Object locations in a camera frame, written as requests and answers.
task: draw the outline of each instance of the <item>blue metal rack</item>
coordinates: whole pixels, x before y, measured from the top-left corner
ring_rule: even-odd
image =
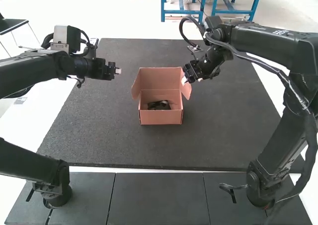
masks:
[[[179,10],[165,10],[164,3],[166,0],[161,0],[161,21],[164,22],[165,14],[190,14],[190,15],[199,15],[199,22],[202,22],[203,19],[203,10],[205,5],[205,0],[201,1],[200,10],[185,10],[183,5],[183,0],[179,0]]]
[[[259,0],[254,0],[251,10],[236,10],[234,9],[232,3],[235,2],[235,0],[223,0],[225,5],[227,6],[227,10],[220,10],[217,9],[217,0],[213,0],[212,5],[212,15],[215,15],[216,13],[223,13],[223,14],[249,14],[249,20],[253,20],[256,8],[258,5]]]

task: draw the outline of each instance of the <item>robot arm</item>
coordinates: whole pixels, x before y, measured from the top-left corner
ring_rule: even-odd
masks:
[[[310,178],[315,162],[317,145],[318,114],[318,34],[300,33],[275,29],[246,21],[223,23],[218,16],[207,17],[204,26],[197,26],[206,45],[204,52],[190,42],[182,32],[183,38],[190,43],[188,49],[194,60],[183,67],[183,81],[190,83],[212,79],[219,75],[220,65],[233,56],[248,60],[276,74],[286,90],[286,106],[279,125],[267,143],[263,152],[251,161],[246,176],[247,197],[260,208],[270,208],[277,212],[289,199],[297,196]],[[289,76],[283,71],[263,61],[246,55],[252,53],[282,64],[290,70]],[[275,192],[289,173],[290,167],[308,144],[304,172],[294,189],[280,199]],[[271,213],[268,221],[274,216]]]
[[[16,57],[0,61],[0,98],[19,97],[36,83],[53,78],[66,80],[77,77],[78,87],[85,77],[112,80],[120,69],[114,62],[96,57],[98,39],[87,41],[80,38],[84,32],[70,26],[56,26],[54,34],[48,35],[43,47],[30,50]],[[80,43],[86,43],[84,53]],[[63,206],[70,199],[69,165],[63,161],[23,149],[0,138],[0,174],[33,182],[34,191],[40,192],[47,208]]]

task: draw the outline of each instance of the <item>cardboard box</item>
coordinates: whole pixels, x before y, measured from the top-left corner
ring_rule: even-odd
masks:
[[[138,112],[142,125],[181,124],[182,96],[189,100],[191,85],[182,85],[182,68],[140,68],[131,89],[139,99]],[[149,102],[168,100],[171,110],[148,110]]]

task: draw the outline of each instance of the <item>black object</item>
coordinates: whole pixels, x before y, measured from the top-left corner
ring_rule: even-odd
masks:
[[[254,207],[243,190],[237,203],[219,188],[240,185],[245,173],[70,173],[74,196],[65,206],[49,210],[35,194],[25,202],[27,183],[15,202],[7,225],[262,225],[266,214]],[[293,188],[285,179],[280,192]],[[271,225],[312,225],[297,196]]]
[[[285,87],[286,108],[282,119],[263,152],[250,163],[246,176],[247,197],[250,202],[260,208],[274,206],[265,222],[268,225],[287,202],[302,192],[315,163],[318,151],[318,34],[264,27],[247,21],[222,23],[219,16],[207,17],[207,30],[202,33],[202,26],[194,23],[200,29],[205,43],[211,47],[202,58],[196,58],[185,65],[185,77],[189,82],[217,76],[213,72],[224,61],[230,60],[231,57],[227,55],[232,54],[276,74]],[[180,33],[189,43],[182,33],[181,23]],[[290,74],[286,76],[282,70],[242,52],[280,63],[290,70]],[[277,199],[276,191],[307,144],[301,177],[292,191]]]
[[[148,103],[148,110],[171,110],[168,100]]]
[[[191,60],[186,43],[102,39],[97,56],[116,61],[125,73],[107,88],[88,79],[85,90],[73,89],[38,153],[71,165],[246,171],[279,123],[251,63],[235,58],[223,64],[222,77],[192,85],[191,99],[183,100],[182,125],[140,126],[130,92],[139,67]],[[292,171],[300,173],[302,166],[300,157]]]
[[[38,38],[36,37],[36,35],[34,34],[33,29],[31,28],[29,21],[28,20],[24,20],[24,19],[8,19],[8,18],[4,18],[2,16],[2,14],[0,13],[0,35],[5,35],[9,32],[11,32],[13,39],[15,41],[15,44],[17,45],[17,42],[15,40],[13,31],[21,26],[24,26],[28,24],[29,28],[31,29],[34,37],[36,38],[36,40],[38,41]],[[4,47],[4,45],[1,43],[2,47],[4,48],[4,50],[6,51],[6,53],[9,55],[9,57],[11,57],[11,55],[9,54],[9,52],[6,50],[6,48]]]
[[[105,225],[108,217],[114,173],[70,173],[73,189],[71,200],[59,209],[47,209],[35,193],[25,199],[31,183],[26,183],[5,224],[7,225]]]
[[[4,18],[0,13],[0,35],[9,33],[28,23],[28,20]]]
[[[33,192],[40,192],[47,208],[61,207],[72,195],[69,165],[63,161],[36,154],[0,138],[0,174],[34,181]]]

